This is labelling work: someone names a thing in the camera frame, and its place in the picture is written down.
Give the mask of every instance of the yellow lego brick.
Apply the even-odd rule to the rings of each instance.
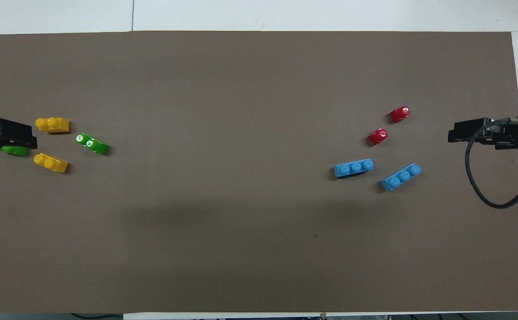
[[[37,129],[48,133],[69,131],[69,121],[63,118],[37,118],[36,126]]]
[[[54,172],[65,172],[67,165],[69,164],[68,162],[54,158],[53,156],[48,156],[45,153],[40,153],[37,156],[34,156],[33,162]]]

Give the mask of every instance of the lego brick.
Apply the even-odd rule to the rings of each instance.
[[[334,166],[336,178],[354,176],[362,172],[368,172],[369,170],[373,170],[373,161],[371,159],[348,162],[347,164],[338,164],[338,166]]]
[[[33,162],[54,172],[65,172],[68,162],[40,153],[33,157]]]
[[[409,114],[411,111],[407,106],[399,107],[391,112],[389,112],[389,116],[393,120],[393,122],[399,122],[407,117],[409,117]]]
[[[371,143],[375,146],[376,144],[380,144],[385,138],[387,138],[387,131],[383,128],[379,128],[375,130],[372,134],[367,137]]]
[[[391,191],[420,173],[421,167],[417,166],[417,164],[409,164],[409,166],[403,168],[403,170],[381,180],[381,185],[385,190]]]
[[[16,156],[27,156],[28,148],[20,146],[3,146],[0,151],[15,154]]]
[[[96,152],[98,154],[104,154],[104,152],[107,150],[108,146],[99,140],[93,138],[92,136],[81,133],[78,134],[75,138],[78,144],[82,144],[84,147],[88,148],[88,150],[91,150],[92,152]]]
[[[36,126],[47,133],[69,132],[69,121],[63,118],[37,118]]]

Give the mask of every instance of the brown mat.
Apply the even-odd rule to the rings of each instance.
[[[518,204],[446,142],[517,113],[509,33],[0,35],[0,117],[72,128],[0,152],[0,312],[518,310]],[[472,162],[518,191],[517,151]]]

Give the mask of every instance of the red lego brick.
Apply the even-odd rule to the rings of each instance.
[[[403,106],[403,107],[399,107],[399,108],[389,112],[389,116],[391,117],[393,122],[399,122],[399,121],[409,117],[410,113],[411,113],[411,111],[409,110],[409,108]]]
[[[373,143],[374,146],[376,144],[382,142],[383,140],[385,140],[385,138],[387,138],[387,131],[385,131],[385,129],[383,129],[383,128],[379,128],[379,129],[375,130],[368,137],[368,139],[371,141],[371,143]]]

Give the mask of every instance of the black cable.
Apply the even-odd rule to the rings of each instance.
[[[474,192],[478,194],[478,197],[480,200],[482,200],[487,205],[490,205],[492,208],[496,209],[505,209],[509,208],[512,205],[516,204],[518,202],[518,194],[515,195],[510,201],[503,203],[503,204],[495,204],[488,200],[482,192],[480,192],[480,189],[478,188],[478,185],[476,185],[476,182],[474,181],[474,177],[472,176],[472,172],[470,171],[470,150],[472,149],[472,144],[476,141],[476,139],[484,132],[484,130],[490,128],[494,125],[506,125],[510,123],[509,118],[500,119],[500,120],[494,120],[492,122],[489,122],[488,124],[484,125],[482,128],[476,130],[476,132],[472,135],[470,140],[468,141],[468,146],[466,147],[466,152],[464,153],[464,166],[466,168],[466,175],[468,176],[468,181],[470,181],[470,184],[472,185],[472,189],[474,189]]]
[[[122,318],[121,314],[105,314],[103,316],[81,316],[76,313],[71,313],[73,316],[76,316],[77,318],[81,319],[104,319],[104,318]]]

